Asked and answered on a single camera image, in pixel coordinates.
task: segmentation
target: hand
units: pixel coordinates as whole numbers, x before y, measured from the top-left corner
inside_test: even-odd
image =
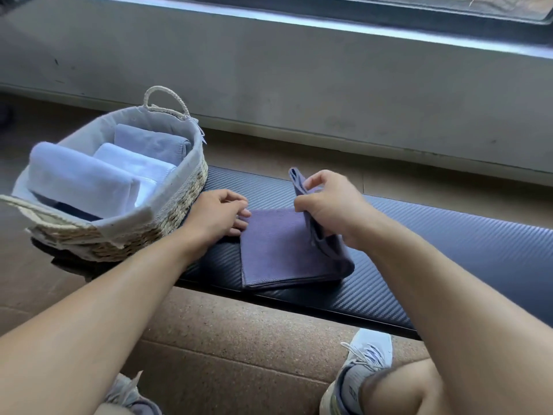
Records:
[[[321,170],[304,183],[307,190],[319,185],[324,185],[322,191],[296,197],[296,211],[308,211],[326,231],[342,235],[345,244],[362,250],[365,245],[361,239],[363,229],[371,220],[387,217],[365,201],[343,175]]]
[[[240,236],[248,223],[238,217],[252,215],[247,206],[248,200],[244,196],[228,189],[203,192],[175,235],[190,239],[201,256],[223,236]]]

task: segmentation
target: padded bench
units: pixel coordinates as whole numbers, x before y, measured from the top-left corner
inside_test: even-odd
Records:
[[[292,207],[296,196],[290,181],[210,167],[205,189],[217,188],[245,195],[249,200],[248,208],[252,210]],[[553,230],[415,203],[365,197],[467,271],[553,326]],[[50,248],[34,244],[51,252]],[[243,292],[240,290],[239,240],[225,238],[191,265],[176,285],[418,339],[411,321],[371,260],[355,250],[351,250],[351,255],[356,264],[355,272],[341,283]],[[89,278],[99,276],[114,265],[75,263],[62,253],[57,253],[52,263]]]

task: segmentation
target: rope handle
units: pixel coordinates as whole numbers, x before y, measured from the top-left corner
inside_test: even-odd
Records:
[[[181,108],[183,108],[183,113],[182,112],[177,112],[177,111],[174,111],[172,109],[167,109],[167,108],[162,108],[162,107],[159,107],[159,106],[156,106],[155,104],[148,104],[148,101],[150,99],[150,95],[153,93],[153,92],[156,92],[156,91],[161,91],[161,92],[165,92],[165,93],[168,93],[170,94],[172,97],[174,97],[176,99],[176,101],[180,104]],[[173,115],[177,118],[179,118],[180,120],[185,120],[185,119],[188,119],[190,118],[190,112],[188,111],[188,108],[186,107],[186,105],[184,104],[183,100],[180,98],[179,95],[177,95],[173,90],[167,88],[167,87],[163,87],[163,86],[153,86],[153,87],[150,87],[148,90],[146,90],[146,92],[144,93],[144,103],[143,103],[143,106],[149,110],[150,112],[164,112],[164,113],[169,113],[170,115]]]
[[[60,215],[57,212],[51,211],[50,209],[42,206],[35,205],[33,203],[27,202],[25,200],[22,200],[20,198],[16,198],[14,196],[9,195],[0,195],[0,201],[7,203],[8,205],[17,207],[19,209],[24,209],[26,211],[30,211],[30,214],[34,214],[36,218],[32,218],[29,216],[34,222],[41,223],[42,219],[36,215],[36,214],[42,214],[51,218],[54,218],[55,220],[58,220],[62,223],[65,223],[67,225],[71,225],[73,227],[78,227],[80,229],[88,229],[90,225],[79,223],[76,221],[69,220],[68,218]]]

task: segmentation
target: brown tile floor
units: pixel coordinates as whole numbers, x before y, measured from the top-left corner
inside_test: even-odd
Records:
[[[10,192],[40,140],[57,141],[95,111],[0,95],[17,122],[0,133],[0,193]],[[230,169],[287,178],[292,165],[346,174],[366,193],[483,216],[553,227],[550,188],[409,163],[207,130],[206,158]],[[31,248],[25,219],[0,205],[0,334],[67,294],[83,279]],[[356,328],[174,288],[125,367],[144,370],[142,392],[168,415],[314,414]],[[427,355],[421,342],[394,337],[396,362]]]

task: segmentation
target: sneaker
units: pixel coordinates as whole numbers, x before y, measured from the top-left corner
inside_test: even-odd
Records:
[[[349,351],[348,356],[336,380],[328,386],[322,396],[319,415],[355,415],[356,412],[348,410],[342,399],[344,378],[349,369],[356,365],[362,366],[362,372],[366,373],[366,378],[391,367],[392,347],[391,336],[388,334],[369,329],[359,329],[349,344],[342,342],[340,345]],[[352,390],[350,387],[355,402],[357,402],[357,393],[361,384],[357,385],[357,390]]]
[[[137,384],[141,374],[142,371],[131,380],[119,373],[109,389],[104,403],[127,408],[133,415],[162,415],[161,410],[154,402],[138,393]]]

